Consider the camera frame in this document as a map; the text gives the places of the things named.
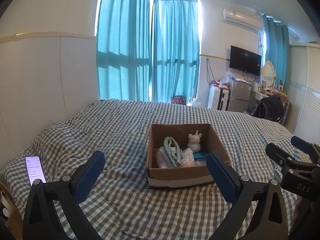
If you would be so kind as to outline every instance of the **bed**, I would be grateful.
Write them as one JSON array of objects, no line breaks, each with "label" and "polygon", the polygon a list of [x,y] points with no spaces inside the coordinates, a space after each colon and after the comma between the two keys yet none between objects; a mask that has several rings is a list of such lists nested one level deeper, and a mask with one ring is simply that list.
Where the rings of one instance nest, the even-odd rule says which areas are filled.
[{"label": "bed", "polygon": [[[308,161],[291,146],[292,134],[275,122],[207,108],[110,99],[42,131],[31,147],[3,167],[0,178],[23,217],[30,190],[26,156],[39,155],[47,181],[55,181],[73,173],[100,150],[106,156],[104,170],[80,207],[103,239],[208,239],[231,204],[215,184],[176,190],[149,188],[145,165],[153,123],[210,123],[234,169],[254,181],[281,180],[279,167],[265,155],[270,142],[296,160]],[[283,190],[283,196],[290,227],[296,195]],[[55,205],[67,235],[75,238],[59,203]],[[245,233],[255,206],[256,202],[238,236]]]}]

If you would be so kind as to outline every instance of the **refrigerator door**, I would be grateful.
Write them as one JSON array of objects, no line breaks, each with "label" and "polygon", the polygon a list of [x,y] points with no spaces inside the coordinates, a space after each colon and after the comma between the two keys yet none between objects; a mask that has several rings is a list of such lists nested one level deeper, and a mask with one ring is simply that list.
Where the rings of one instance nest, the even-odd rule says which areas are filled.
[{"label": "refrigerator door", "polygon": [[249,84],[233,80],[231,85],[231,98],[249,101],[251,94],[251,87],[249,88]]},{"label": "refrigerator door", "polygon": [[230,98],[228,111],[243,113],[247,109],[249,101]]}]

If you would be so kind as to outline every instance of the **teal curtain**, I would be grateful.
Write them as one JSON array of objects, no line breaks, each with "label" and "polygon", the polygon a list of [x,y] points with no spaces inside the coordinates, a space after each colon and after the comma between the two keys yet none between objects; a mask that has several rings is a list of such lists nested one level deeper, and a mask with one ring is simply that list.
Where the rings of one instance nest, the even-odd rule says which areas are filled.
[{"label": "teal curtain", "polygon": [[275,67],[275,84],[278,86],[282,80],[284,91],[287,91],[290,79],[288,27],[266,15],[263,15],[263,24],[267,38],[266,61],[270,60]]},{"label": "teal curtain", "polygon": [[154,0],[152,101],[195,96],[199,72],[198,0]]},{"label": "teal curtain", "polygon": [[101,0],[97,29],[100,98],[149,101],[149,0]]}]

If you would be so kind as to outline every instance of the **metal screw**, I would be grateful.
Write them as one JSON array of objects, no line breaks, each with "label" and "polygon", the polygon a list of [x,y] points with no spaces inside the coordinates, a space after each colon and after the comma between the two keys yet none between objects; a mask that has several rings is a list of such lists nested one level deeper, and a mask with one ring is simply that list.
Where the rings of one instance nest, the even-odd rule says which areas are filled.
[{"label": "metal screw", "polygon": [[64,175],[64,176],[62,177],[62,180],[63,180],[63,181],[69,181],[70,179],[71,179],[70,175]]},{"label": "metal screw", "polygon": [[33,181],[33,184],[35,184],[35,185],[38,185],[39,183],[40,183],[40,179],[35,179],[34,181]]},{"label": "metal screw", "polygon": [[249,181],[249,177],[247,176],[247,175],[242,175],[241,176],[241,180],[243,180],[243,181]]},{"label": "metal screw", "polygon": [[271,184],[277,186],[277,185],[278,185],[278,181],[276,181],[275,179],[272,179],[272,180],[271,180]]}]

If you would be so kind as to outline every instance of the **phone screen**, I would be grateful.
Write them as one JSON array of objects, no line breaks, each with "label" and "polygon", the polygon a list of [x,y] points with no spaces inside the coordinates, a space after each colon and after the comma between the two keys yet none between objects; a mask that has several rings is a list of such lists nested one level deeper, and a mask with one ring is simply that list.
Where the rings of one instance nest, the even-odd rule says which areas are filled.
[{"label": "phone screen", "polygon": [[39,156],[26,157],[26,165],[31,185],[36,179],[41,179],[43,183],[46,183]]}]

